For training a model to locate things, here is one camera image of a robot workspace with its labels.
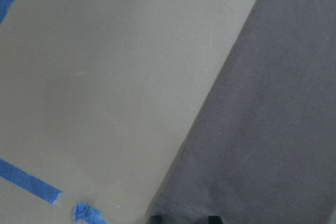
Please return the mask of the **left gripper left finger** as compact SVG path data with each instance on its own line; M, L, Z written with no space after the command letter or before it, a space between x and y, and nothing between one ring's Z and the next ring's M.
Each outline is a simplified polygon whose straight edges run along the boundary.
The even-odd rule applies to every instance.
M161 215L153 215L149 218L149 224L163 224L163 217Z

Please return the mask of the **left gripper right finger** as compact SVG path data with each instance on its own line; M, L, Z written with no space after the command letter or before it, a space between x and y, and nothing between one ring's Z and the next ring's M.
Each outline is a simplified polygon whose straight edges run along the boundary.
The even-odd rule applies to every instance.
M222 224L220 216L208 216L208 224Z

